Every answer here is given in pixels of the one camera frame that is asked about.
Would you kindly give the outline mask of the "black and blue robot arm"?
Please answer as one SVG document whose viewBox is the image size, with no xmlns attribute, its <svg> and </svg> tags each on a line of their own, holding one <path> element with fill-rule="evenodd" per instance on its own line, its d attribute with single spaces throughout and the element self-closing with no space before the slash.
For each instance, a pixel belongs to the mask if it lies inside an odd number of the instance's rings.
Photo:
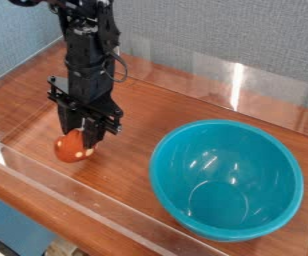
<svg viewBox="0 0 308 256">
<path fill-rule="evenodd" d="M 123 111 L 111 98 L 119 36 L 114 0 L 7 0 L 20 7 L 44 2 L 58 16 L 67 52 L 67 76 L 48 78 L 48 99 L 56 103 L 63 133 L 82 131 L 82 146 L 92 148 L 107 132 L 120 131 Z"/>
</svg>

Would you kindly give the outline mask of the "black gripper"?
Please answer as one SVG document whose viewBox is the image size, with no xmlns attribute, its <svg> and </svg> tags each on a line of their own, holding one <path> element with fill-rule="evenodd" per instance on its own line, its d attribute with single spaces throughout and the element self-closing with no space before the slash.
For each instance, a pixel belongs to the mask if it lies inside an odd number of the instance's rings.
<svg viewBox="0 0 308 256">
<path fill-rule="evenodd" d="M 83 125 L 83 147 L 91 149 L 106 131 L 120 130 L 123 111 L 111 98 L 118 55 L 103 52 L 95 34 L 68 32 L 66 45 L 67 77 L 48 78 L 48 99 L 58 106 L 63 134 Z"/>
</svg>

